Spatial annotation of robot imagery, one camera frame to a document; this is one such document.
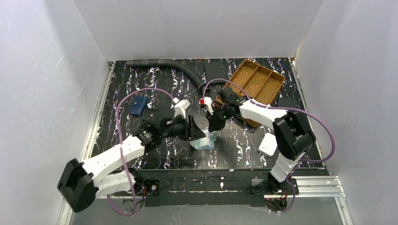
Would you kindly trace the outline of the mint green snap card holder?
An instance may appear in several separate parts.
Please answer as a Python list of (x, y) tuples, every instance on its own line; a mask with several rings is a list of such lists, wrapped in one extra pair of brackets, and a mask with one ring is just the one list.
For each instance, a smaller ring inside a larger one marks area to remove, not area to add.
[(213, 150), (215, 148), (216, 133), (209, 132), (207, 129), (201, 130), (206, 137), (190, 141), (190, 145), (196, 150)]

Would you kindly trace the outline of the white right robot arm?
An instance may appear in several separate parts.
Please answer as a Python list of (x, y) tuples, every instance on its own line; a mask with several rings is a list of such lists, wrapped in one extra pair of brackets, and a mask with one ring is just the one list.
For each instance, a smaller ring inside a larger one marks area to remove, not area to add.
[(306, 115), (296, 108), (272, 109), (248, 95), (238, 95), (231, 87), (219, 91), (218, 97), (223, 102), (220, 106), (210, 97), (202, 97), (199, 101), (207, 109), (209, 132), (224, 129), (226, 120), (232, 117), (255, 121), (274, 132), (276, 149), (279, 150), (276, 164), (268, 173), (267, 179), (261, 185), (252, 188), (251, 192), (276, 192), (283, 189), (299, 160), (316, 141)]

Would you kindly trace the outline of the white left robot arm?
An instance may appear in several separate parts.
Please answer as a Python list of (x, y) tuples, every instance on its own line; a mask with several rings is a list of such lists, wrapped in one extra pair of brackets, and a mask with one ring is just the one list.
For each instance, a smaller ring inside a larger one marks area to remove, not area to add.
[(196, 141), (206, 134), (196, 125), (194, 118), (178, 115), (163, 118), (159, 123), (145, 121), (138, 130), (103, 153), (82, 162), (69, 161), (57, 188), (74, 212), (87, 209), (97, 198), (117, 192), (139, 193), (147, 190), (144, 178), (132, 169), (114, 171), (133, 159), (156, 149), (162, 140), (178, 137), (183, 141)]

